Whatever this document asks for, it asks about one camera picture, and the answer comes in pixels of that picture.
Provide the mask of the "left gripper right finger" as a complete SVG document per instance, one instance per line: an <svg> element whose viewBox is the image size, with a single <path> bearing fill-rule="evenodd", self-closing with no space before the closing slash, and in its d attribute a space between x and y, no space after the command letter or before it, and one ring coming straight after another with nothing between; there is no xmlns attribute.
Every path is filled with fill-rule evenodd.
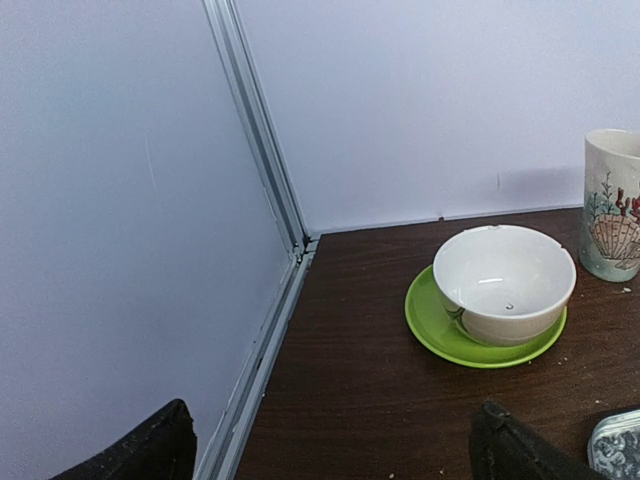
<svg viewBox="0 0 640 480"><path fill-rule="evenodd" d="M485 401L471 418L469 457L474 479L602 479L556 448L503 406Z"/></svg>

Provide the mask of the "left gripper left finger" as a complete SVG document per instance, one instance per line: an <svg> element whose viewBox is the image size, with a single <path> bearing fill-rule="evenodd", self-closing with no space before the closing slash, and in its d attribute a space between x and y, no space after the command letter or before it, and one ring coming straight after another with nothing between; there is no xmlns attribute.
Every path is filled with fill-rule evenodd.
<svg viewBox="0 0 640 480"><path fill-rule="evenodd" d="M58 479L191 479L196 434L186 403L174 399L108 448Z"/></svg>

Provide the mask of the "lilac bunny tin lid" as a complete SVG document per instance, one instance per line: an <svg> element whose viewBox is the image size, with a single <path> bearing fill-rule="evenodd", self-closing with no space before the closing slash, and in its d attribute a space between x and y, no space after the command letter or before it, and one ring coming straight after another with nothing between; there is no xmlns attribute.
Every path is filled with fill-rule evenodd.
<svg viewBox="0 0 640 480"><path fill-rule="evenodd" d="M590 437L589 466L608 479L639 478L639 410L601 420Z"/></svg>

